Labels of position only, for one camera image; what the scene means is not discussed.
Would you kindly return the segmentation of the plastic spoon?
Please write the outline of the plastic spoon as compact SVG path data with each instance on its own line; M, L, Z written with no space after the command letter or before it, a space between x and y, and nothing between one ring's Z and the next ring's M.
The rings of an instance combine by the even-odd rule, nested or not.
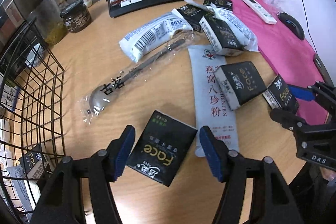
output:
M90 125L108 106L130 91L146 84L154 75L169 66L179 53L196 41L198 37L195 32L182 32L161 46L155 54L143 57L138 63L120 70L92 89L78 101L83 122Z

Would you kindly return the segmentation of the white barcode snack packet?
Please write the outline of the white barcode snack packet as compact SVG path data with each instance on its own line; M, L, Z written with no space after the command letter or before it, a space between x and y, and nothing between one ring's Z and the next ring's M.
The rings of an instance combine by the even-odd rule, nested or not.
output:
M119 41L123 53L137 63L143 56L176 37L180 32L192 31L192 26L176 10L172 9L136 30L129 32Z

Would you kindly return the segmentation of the pink desk mat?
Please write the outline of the pink desk mat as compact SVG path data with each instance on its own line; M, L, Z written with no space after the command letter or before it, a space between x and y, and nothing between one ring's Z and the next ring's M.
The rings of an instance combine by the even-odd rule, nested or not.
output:
M307 40L297 38L280 21L275 25L264 23L242 0L231 1L234 15L257 36L260 53L287 84L306 88L316 81L323 81L313 62L313 48Z

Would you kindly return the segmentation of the black computer mouse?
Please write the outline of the black computer mouse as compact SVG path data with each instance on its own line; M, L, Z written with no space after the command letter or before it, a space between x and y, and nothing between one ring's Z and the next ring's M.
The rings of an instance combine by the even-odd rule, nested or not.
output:
M290 30L297 36L300 40L305 39L305 33L304 30L299 24L299 22L291 15L285 13L285 12L280 12L278 14L279 20L284 23Z

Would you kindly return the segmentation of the long white powder sachet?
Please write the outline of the long white powder sachet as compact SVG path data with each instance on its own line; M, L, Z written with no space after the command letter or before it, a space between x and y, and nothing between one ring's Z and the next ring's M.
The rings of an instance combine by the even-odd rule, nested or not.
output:
M212 46L188 47L193 74L196 127L209 126L214 137L229 149L239 150L235 112L230 109L214 76L225 65L224 56L216 55Z

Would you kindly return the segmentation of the white remote control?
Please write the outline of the white remote control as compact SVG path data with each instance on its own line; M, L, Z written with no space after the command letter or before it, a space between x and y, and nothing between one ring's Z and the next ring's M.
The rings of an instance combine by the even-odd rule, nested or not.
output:
M255 0L242 0L266 24L275 25L277 20Z

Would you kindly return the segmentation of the black white snack packet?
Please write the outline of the black white snack packet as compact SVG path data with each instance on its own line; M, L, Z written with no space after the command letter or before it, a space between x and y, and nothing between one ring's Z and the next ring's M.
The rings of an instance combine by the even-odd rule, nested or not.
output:
M235 57L243 53L243 45L225 21L206 14L199 24L217 55Z

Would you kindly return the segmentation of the black white tissue box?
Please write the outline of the black white tissue box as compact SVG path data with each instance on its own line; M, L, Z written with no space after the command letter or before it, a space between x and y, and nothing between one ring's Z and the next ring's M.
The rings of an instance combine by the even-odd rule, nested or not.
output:
M207 7L211 7L212 3L220 9L225 9L230 12L233 11L233 2L231 0L204 0L203 2Z

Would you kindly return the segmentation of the white blue ceramic bowl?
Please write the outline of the white blue ceramic bowl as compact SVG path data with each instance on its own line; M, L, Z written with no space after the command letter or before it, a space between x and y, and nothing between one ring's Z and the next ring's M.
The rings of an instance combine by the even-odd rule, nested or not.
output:
M33 49L30 50L26 57L25 64L28 68L36 68L41 65L45 56L45 48L40 43L34 45Z

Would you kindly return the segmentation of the clear glass with yellow residue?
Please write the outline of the clear glass with yellow residue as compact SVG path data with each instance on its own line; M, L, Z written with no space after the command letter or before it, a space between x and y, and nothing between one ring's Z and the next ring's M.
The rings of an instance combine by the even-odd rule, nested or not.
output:
M27 18L28 21L33 19L42 38L51 46L60 42L68 33L54 0L43 0Z

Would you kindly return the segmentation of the dark glass jar black lid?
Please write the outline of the dark glass jar black lid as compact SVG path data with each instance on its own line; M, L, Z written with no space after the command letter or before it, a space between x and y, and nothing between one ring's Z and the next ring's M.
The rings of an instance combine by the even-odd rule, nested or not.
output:
M76 0L60 12L64 25L70 33L78 33L92 23L91 14L83 0Z

